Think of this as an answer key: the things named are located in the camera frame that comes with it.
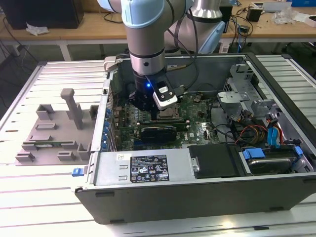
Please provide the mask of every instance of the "black box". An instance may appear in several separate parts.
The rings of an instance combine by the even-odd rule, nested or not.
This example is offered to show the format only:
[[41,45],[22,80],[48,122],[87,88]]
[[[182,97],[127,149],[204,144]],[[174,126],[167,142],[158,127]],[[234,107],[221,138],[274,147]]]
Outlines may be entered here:
[[262,9],[261,8],[252,8],[252,7],[250,7],[248,9],[248,13],[247,13],[246,19],[248,21],[257,22],[257,21],[259,21],[261,13],[262,13]]
[[78,28],[83,19],[81,0],[0,0],[0,6],[13,29],[32,26]]
[[224,33],[226,33],[229,25],[229,18],[232,14],[233,5],[230,3],[229,0],[222,0],[219,9],[223,14],[222,21],[225,22]]

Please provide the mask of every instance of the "floor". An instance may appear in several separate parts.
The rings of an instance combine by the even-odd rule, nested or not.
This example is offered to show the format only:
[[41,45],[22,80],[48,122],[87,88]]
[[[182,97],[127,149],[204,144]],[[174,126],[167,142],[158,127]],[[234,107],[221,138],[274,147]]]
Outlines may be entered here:
[[[274,43],[253,43],[246,46],[244,52],[253,52],[256,55],[272,54]],[[276,54],[282,54],[281,44]],[[104,45],[106,56],[113,56],[124,52],[126,44]],[[19,93],[24,83],[29,78],[37,63],[32,59],[25,50],[20,47],[20,56],[12,57],[6,54],[7,59],[0,64],[0,118],[5,114],[7,107],[10,106],[14,98]],[[31,46],[29,51],[37,58],[38,61],[63,61],[63,56],[58,46]],[[233,46],[231,52],[236,52],[237,47]],[[70,52],[74,60],[99,60],[101,52],[99,45],[71,45]],[[309,74],[315,76],[316,73],[316,50],[306,47],[302,43],[293,43],[287,48],[296,62],[298,62]]]

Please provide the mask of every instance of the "wooden table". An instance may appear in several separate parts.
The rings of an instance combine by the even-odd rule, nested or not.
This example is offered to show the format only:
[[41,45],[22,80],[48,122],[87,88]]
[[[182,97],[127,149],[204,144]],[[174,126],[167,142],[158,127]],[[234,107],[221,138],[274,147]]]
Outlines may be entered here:
[[[239,9],[249,6],[252,0],[241,0],[242,6],[234,7],[233,14]],[[316,14],[316,7],[296,7],[301,13]],[[247,42],[308,42],[316,41],[316,28],[302,22],[294,24],[276,25],[271,21],[272,13],[265,13],[259,22],[254,22],[253,33]],[[0,17],[0,40],[6,45],[16,45],[16,41],[7,32]],[[119,14],[114,14],[113,20],[121,20]],[[238,23],[247,25],[242,19]],[[33,36],[25,30],[13,30],[12,34],[24,45],[53,44],[60,46],[65,61],[71,60],[68,50],[70,44],[113,44],[127,43],[126,32],[123,24],[104,21],[99,12],[85,13],[82,23],[77,29],[49,29],[50,33]],[[220,52],[225,53],[235,35],[234,26],[230,23],[227,33],[222,35]]]

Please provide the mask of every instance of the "white label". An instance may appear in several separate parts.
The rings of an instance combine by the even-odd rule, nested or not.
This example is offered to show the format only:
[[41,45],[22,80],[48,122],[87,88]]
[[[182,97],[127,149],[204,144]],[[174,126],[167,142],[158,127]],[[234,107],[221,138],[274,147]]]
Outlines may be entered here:
[[168,174],[159,174],[159,177],[168,177]]
[[50,144],[43,144],[43,145],[35,145],[36,147],[53,147],[53,145]]
[[132,154],[117,154],[117,160],[130,160]]

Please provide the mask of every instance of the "metal workbench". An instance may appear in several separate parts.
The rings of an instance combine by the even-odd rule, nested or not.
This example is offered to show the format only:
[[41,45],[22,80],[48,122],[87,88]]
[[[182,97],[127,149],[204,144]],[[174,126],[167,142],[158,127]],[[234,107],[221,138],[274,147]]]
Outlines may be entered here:
[[[316,126],[313,79],[292,59],[277,55],[258,58]],[[14,166],[14,157],[37,119],[39,104],[67,110],[59,97],[67,87],[75,90],[75,101],[81,108],[88,109],[98,104],[104,79],[103,61],[38,66],[1,120],[0,236],[316,236],[316,195],[290,211],[102,226],[71,190],[84,182],[83,177],[71,176],[75,167],[83,165]],[[264,85],[260,87],[270,98]]]

